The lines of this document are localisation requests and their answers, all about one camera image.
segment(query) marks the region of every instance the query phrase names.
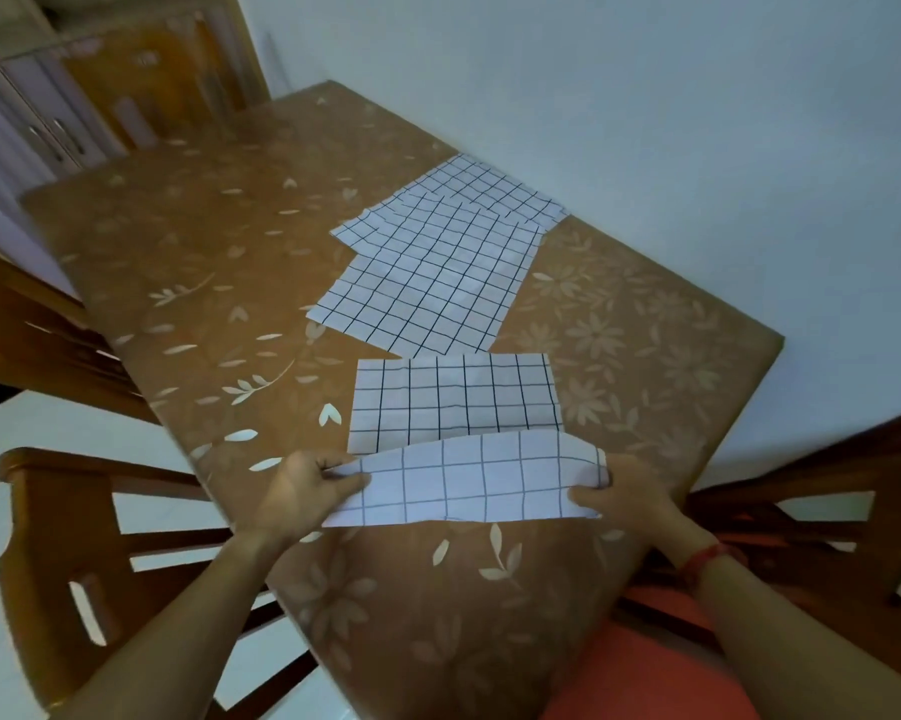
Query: person's left arm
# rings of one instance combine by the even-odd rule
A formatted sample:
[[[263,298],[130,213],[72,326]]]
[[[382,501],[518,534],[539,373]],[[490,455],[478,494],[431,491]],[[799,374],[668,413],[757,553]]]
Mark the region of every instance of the person's left arm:
[[[284,460],[252,519],[197,580],[122,647],[51,720],[200,720],[276,560],[370,479],[325,478],[348,455]]]

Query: table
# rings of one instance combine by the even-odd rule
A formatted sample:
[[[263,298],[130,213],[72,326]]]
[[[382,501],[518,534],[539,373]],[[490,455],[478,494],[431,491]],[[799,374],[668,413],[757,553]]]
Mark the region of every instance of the table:
[[[24,204],[233,523],[270,479],[250,466],[346,447],[356,362],[387,355],[306,319],[353,256],[329,230],[454,154],[328,82]],[[567,431],[679,494],[781,344],[570,216],[492,350],[548,353]],[[343,425],[318,423],[326,403]],[[530,718],[641,559],[611,538],[572,519],[325,530],[270,585],[361,716]]]

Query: grid pattern fabric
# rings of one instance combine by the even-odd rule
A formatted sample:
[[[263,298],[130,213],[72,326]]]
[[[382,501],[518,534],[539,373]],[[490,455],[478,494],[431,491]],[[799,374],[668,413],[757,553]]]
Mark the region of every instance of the grid pattern fabric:
[[[451,437],[564,429],[545,354],[361,359],[348,452],[367,455]]]
[[[594,518],[592,510],[570,502],[567,488],[610,482],[603,450],[554,430],[412,444],[363,457],[336,472],[369,472],[372,481],[325,526]]]
[[[331,234],[353,248],[307,316],[398,356],[487,351],[563,207],[459,155]]]

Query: forearm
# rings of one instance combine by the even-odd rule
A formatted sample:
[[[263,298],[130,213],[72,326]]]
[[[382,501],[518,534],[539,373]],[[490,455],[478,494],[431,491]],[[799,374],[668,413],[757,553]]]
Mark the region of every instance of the forearm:
[[[677,567],[716,538],[680,515],[656,543]],[[901,720],[901,677],[784,599],[729,556],[708,562],[695,598],[760,716]]]
[[[283,546],[238,534],[53,720],[199,720]]]

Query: person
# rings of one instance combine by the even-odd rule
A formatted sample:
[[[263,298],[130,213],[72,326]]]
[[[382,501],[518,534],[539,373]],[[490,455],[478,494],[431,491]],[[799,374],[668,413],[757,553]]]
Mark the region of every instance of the person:
[[[213,563],[57,708],[53,720],[203,718],[277,559],[369,482],[366,474],[325,472],[350,459],[309,452],[285,459],[256,512],[235,526]],[[659,548],[678,568],[718,544],[681,513],[646,463],[612,455],[607,462],[610,487],[570,490],[574,502],[601,514],[606,528]],[[703,562],[694,596],[765,720],[901,720],[898,673],[790,604],[733,557]]]

